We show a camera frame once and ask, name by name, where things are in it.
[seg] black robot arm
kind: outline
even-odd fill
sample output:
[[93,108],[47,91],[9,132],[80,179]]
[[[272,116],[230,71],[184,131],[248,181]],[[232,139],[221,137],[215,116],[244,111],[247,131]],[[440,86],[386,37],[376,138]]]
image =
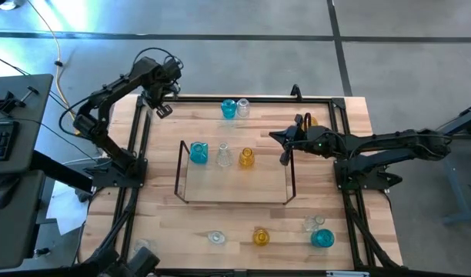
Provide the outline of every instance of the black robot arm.
[[368,162],[357,170],[368,170],[375,166],[401,162],[405,159],[439,160],[449,154],[450,137],[441,133],[423,129],[421,131],[405,130],[383,135],[359,137],[344,135],[324,126],[308,126],[301,115],[295,118],[296,124],[285,131],[270,132],[269,135],[279,142],[284,153],[280,158],[283,165],[288,165],[290,152],[300,150],[324,158],[336,157],[351,162],[357,154],[389,149],[405,149],[398,156],[371,155],[366,158],[358,156],[362,163]]
[[[164,96],[176,92],[175,84],[181,77],[180,61],[171,57],[163,65],[154,59],[144,57],[138,60],[128,75],[120,75],[114,82],[103,85],[93,92],[88,101],[80,107],[73,126],[83,136],[103,149],[112,159],[113,166],[123,175],[136,172],[135,156],[120,148],[109,137],[109,114],[111,107],[139,86],[143,87],[142,96],[150,108],[157,109],[157,115],[164,118],[172,113],[168,105],[162,105]],[[98,118],[91,111],[98,110]]]

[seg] yellow glass bottle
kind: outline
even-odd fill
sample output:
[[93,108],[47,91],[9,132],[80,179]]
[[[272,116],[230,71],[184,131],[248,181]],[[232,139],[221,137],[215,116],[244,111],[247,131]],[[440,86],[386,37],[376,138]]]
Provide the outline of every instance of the yellow glass bottle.
[[243,166],[251,166],[254,164],[254,152],[251,148],[244,148],[239,155],[239,164]]
[[257,229],[252,234],[252,241],[258,246],[265,246],[269,242],[269,233],[263,228]]
[[318,119],[316,119],[314,116],[311,116],[311,126],[317,126],[318,125]]

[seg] gray floor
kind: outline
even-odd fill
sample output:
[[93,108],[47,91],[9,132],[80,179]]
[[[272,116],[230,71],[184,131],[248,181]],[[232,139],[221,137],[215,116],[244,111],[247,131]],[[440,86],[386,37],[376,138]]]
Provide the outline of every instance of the gray floor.
[[[129,34],[332,35],[326,0],[34,1],[56,31]],[[335,0],[341,35],[471,36],[471,0]],[[28,5],[0,11],[0,32],[46,31]],[[126,72],[138,50],[163,47],[180,57],[183,93],[343,95],[334,42],[149,41],[61,39],[62,87],[75,102]],[[471,105],[471,44],[343,43],[354,96],[365,96],[374,132],[435,128]],[[150,53],[162,58],[159,53]],[[55,44],[43,38],[0,38],[0,58],[31,73],[55,74]],[[0,63],[1,75],[14,75]],[[60,107],[50,102],[44,123],[57,130]],[[90,155],[95,147],[77,139]],[[465,145],[453,146],[453,151]],[[70,145],[43,130],[37,149],[65,162],[80,159]],[[466,161],[467,151],[457,160]],[[443,167],[411,161],[394,165],[404,181],[391,191],[393,217],[406,266],[471,275],[471,222],[445,226],[457,212]],[[471,182],[467,172],[463,180]],[[56,257],[22,268],[67,265],[77,234],[39,245]]]

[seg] clear glass cup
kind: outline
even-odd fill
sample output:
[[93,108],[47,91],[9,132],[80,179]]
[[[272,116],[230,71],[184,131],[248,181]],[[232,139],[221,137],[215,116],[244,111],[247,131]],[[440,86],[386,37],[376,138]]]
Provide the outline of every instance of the clear glass cup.
[[237,116],[240,118],[247,118],[249,116],[249,101],[246,98],[241,98],[237,101]]

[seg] blue glass cup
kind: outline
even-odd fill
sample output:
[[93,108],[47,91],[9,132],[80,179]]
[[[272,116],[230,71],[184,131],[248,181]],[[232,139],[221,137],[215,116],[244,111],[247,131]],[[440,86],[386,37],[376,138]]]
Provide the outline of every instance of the blue glass cup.
[[189,152],[189,158],[192,162],[197,164],[205,164],[208,161],[208,143],[204,142],[193,142],[191,144],[191,151]]
[[227,119],[232,119],[236,116],[237,104],[234,100],[226,99],[222,102],[222,114]]
[[328,229],[321,229],[311,234],[311,243],[315,247],[328,248],[335,243],[335,236]]

